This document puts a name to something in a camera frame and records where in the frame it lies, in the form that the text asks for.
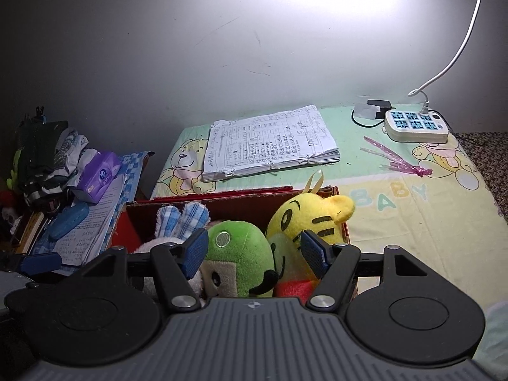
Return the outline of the baby print blanket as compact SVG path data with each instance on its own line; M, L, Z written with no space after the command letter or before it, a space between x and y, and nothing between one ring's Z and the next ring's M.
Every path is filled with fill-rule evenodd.
M348 223L351 242L366 252L402 246L471 296L486 311L486 334L475 359L495 378L506 379L507 223L458 139L401 144L382 127L356 126L347 108L321 114L341 154L338 163L322 167L324 182L356 205ZM360 150L375 149L364 136L433 174L386 170L387 159Z

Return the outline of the brown patterned cloth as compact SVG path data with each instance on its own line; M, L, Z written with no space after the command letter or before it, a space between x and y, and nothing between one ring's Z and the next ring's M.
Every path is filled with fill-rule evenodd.
M507 220L507 132L457 132L455 136L483 176L498 212Z

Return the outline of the written paper sheet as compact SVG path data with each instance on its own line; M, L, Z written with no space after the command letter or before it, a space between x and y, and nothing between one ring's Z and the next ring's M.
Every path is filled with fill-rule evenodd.
M64 266L81 267L100 254L124 182L124 174L116 176L101 200L89 206L87 217L56 242L53 250Z

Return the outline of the white power strip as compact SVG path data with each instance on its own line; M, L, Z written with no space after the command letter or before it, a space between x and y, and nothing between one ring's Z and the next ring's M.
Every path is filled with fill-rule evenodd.
M388 137L399 143L444 144L450 133L442 116L432 112L392 109L385 114L384 127Z

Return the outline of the blue checkered cloth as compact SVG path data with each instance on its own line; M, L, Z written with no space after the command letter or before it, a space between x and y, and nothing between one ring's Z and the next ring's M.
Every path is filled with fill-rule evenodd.
M125 182L121 192L120 200L115 208L115 212L109 224L109 229L106 232L101 252L106 250L107 246L109 245L109 238L111 238L116 220L120 216L122 207L128 202L134 201L136 192L138 190L139 179L144 168L144 163L147 162L148 158L151 155L152 153L150 151L141 151L123 155L120 157L121 168L117 176L120 174L124 174ZM33 256L55 252L53 248L56 242L49 240L48 232L46 231L42 235L42 237L38 239L36 244L34 244L34 248L31 250L30 254ZM61 269L65 273L71 273L75 271L77 268L78 267L64 266L63 264L61 266Z

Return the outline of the red cardboard box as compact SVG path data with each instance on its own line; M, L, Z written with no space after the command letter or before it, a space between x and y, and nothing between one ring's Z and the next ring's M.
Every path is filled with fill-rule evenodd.
M240 190L216 194L190 194L127 203L121 209L109 246L120 245L133 253L141 244L155 238L157 210L166 205L174 205L182 210L184 205L197 201L205 205L210 220L244 221L254 224L266 233L268 224L277 209L288 199L299 194L299 190L289 187ZM339 194L336 187L326 187L318 191L323 197Z

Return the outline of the white bunny plush toy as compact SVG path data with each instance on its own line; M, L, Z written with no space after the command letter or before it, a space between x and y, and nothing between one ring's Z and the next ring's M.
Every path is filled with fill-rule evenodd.
M182 210L174 205L166 205L157 210L155 238L141 244L134 254L149 253L150 250L160 244L176 246L182 244L193 232L200 228L207 228L210 222L209 211L200 202L191 201L184 205ZM199 298L202 298L203 279L200 268L188 283ZM143 293L153 300L157 300L156 288L152 277L144 278Z

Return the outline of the blue glasses case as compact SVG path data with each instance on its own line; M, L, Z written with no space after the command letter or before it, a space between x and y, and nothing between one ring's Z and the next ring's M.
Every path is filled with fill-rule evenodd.
M64 209L47 229L49 240L56 242L64 237L83 222L89 212L90 207L86 202L79 202Z

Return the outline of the handwritten paper notebook stack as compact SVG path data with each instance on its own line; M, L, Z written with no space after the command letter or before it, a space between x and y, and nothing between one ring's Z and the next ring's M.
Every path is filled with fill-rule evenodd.
M340 151L314 105L243 120L217 120L209 129L202 179L217 182L272 170L336 163Z

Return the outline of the yellow tiger plush toy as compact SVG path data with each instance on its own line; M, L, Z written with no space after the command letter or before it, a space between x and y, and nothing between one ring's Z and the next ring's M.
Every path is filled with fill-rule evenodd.
M284 202L268 224L265 236L279 275L276 297L297 297L306 303L318 285L318 278L301 253L302 232L312 231L327 244L350 242L346 222L356 205L347 195L319 195L323 182L322 171L314 172L302 192Z

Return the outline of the black charger adapter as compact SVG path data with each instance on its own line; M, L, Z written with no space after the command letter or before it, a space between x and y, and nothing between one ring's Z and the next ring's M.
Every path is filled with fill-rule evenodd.
M388 100L369 99L367 100L367 104L377 108L375 113L376 120L383 120L386 113L392 109L392 104Z

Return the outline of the green frog plush toy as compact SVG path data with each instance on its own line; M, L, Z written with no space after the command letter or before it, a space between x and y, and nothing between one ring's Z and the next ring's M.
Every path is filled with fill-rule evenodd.
M208 229L200 271L208 298L271 297L279 280L264 233L243 221L223 221Z

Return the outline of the striped clothes pile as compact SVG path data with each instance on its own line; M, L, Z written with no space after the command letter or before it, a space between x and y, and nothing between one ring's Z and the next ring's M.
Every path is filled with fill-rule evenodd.
M56 211L88 145L88 138L66 120L23 120L8 185L30 210Z

